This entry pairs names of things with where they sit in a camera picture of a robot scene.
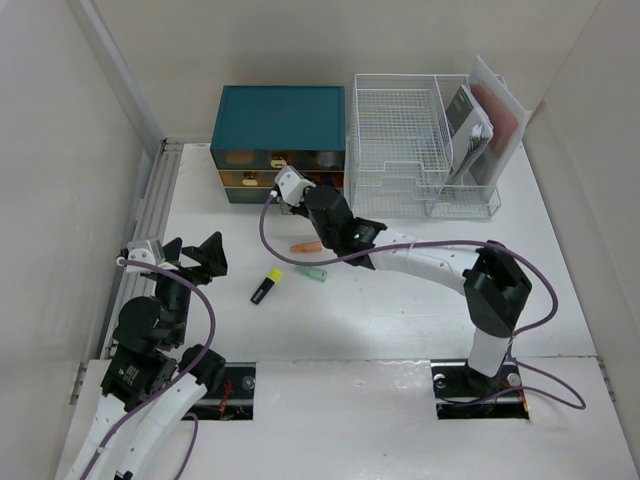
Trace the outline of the Canon setup guide booklet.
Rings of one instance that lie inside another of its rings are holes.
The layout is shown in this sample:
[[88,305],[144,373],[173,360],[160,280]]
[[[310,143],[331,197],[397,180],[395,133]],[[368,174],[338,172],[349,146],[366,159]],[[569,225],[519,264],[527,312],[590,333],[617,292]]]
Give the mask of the Canon setup guide booklet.
[[480,157],[493,138],[488,114],[466,85],[456,91],[445,111],[452,146],[448,184],[456,183]]

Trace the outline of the clear mesh zip pouch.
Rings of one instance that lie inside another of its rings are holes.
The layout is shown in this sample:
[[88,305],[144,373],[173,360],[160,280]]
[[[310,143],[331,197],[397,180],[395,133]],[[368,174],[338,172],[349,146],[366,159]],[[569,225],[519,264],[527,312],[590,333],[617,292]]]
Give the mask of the clear mesh zip pouch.
[[532,111],[523,107],[479,55],[474,60],[468,84],[493,127],[493,137],[470,167],[470,173],[477,185],[494,188],[522,141]]

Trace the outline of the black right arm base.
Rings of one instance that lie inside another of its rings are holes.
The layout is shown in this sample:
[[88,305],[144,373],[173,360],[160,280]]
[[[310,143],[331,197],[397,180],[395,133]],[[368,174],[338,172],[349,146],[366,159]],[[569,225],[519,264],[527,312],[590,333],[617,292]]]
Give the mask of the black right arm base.
[[435,409],[439,420],[528,420],[519,368],[504,363],[494,377],[471,369],[463,360],[431,363]]

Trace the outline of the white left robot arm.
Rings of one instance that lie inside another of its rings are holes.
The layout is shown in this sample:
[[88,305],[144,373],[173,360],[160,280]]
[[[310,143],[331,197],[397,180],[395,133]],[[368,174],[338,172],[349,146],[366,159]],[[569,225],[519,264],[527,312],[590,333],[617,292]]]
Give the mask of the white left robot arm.
[[113,338],[116,350],[100,384],[91,428],[67,474],[70,479],[139,479],[177,424],[204,396],[223,387],[225,359],[211,337],[184,351],[190,301],[201,286],[228,272],[220,232],[198,246],[181,238],[130,242],[116,259],[128,273],[150,278],[154,292],[127,301]]

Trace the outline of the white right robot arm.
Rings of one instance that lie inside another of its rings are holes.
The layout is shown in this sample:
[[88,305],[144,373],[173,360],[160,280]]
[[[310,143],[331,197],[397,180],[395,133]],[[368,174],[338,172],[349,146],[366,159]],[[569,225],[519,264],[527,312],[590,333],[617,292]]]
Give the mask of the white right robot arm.
[[426,246],[390,228],[376,230],[364,256],[328,254],[323,286],[293,273],[260,304],[251,290],[284,248],[312,232],[301,216],[274,208],[229,204],[214,195],[172,200],[165,236],[198,244],[222,236],[228,274],[211,289],[214,343],[236,360],[370,360],[418,358],[428,333],[448,327],[465,306],[474,337],[463,369],[465,386],[487,393],[531,285],[498,248]]

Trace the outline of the black yellow highlighter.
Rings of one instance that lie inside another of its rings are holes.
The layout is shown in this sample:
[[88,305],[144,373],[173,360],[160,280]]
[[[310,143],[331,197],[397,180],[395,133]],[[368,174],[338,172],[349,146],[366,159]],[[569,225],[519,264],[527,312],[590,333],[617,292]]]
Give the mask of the black yellow highlighter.
[[251,303],[254,305],[259,305],[268,295],[270,290],[281,280],[281,277],[282,271],[280,269],[272,269],[251,296]]

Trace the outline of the teal drawer cabinet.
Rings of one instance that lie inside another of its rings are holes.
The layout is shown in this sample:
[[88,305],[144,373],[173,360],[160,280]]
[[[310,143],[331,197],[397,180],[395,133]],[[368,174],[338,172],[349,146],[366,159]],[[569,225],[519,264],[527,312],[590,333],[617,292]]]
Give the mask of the teal drawer cabinet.
[[279,171],[344,188],[346,94],[342,86],[226,85],[210,152],[231,204],[262,204]]

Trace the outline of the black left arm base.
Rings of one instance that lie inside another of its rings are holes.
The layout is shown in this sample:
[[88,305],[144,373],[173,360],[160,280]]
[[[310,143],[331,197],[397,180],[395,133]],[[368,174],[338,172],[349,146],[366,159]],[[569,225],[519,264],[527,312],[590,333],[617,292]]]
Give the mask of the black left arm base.
[[250,421],[254,413],[255,363],[229,363],[221,385],[189,410],[199,420]]

